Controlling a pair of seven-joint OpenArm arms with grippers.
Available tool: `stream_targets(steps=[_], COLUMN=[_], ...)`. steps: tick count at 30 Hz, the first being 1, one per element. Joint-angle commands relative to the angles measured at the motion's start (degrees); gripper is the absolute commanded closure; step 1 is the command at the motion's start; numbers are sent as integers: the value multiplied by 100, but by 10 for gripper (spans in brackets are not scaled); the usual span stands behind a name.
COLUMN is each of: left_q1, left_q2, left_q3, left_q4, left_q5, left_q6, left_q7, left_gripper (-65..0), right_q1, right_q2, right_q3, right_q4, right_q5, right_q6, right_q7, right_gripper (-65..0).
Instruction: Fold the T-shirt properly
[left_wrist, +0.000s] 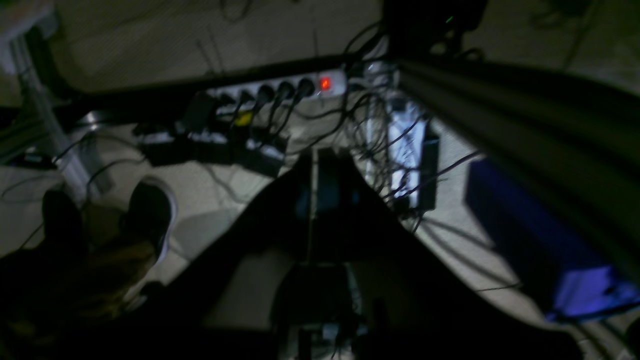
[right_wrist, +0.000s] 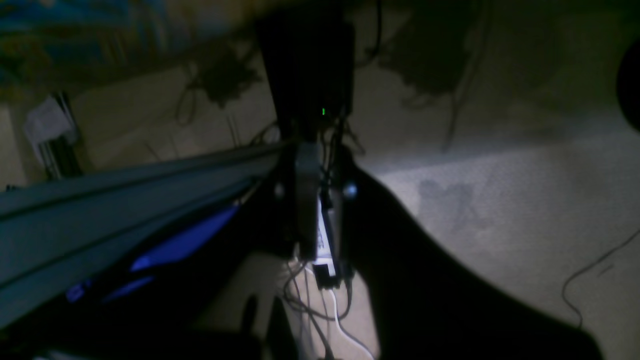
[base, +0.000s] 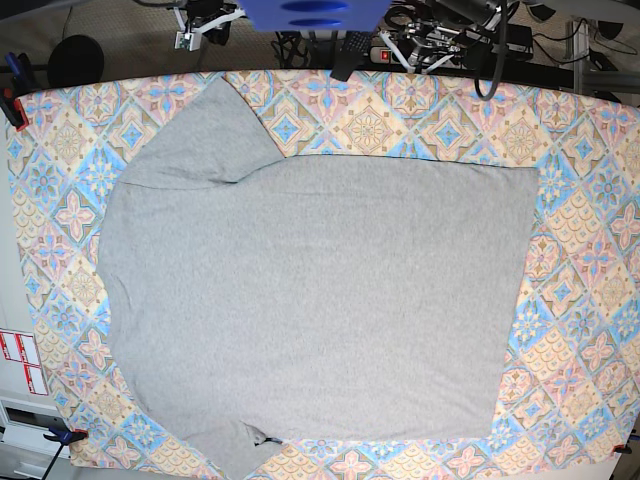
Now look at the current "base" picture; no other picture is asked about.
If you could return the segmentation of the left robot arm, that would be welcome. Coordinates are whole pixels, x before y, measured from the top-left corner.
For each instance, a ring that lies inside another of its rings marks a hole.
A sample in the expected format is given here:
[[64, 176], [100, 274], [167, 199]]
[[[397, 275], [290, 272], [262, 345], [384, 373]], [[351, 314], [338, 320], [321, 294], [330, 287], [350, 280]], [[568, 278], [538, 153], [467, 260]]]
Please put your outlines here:
[[494, 50], [505, 49], [501, 33], [510, 19], [507, 1], [410, 1], [398, 42], [412, 72], [445, 64], [478, 69]]

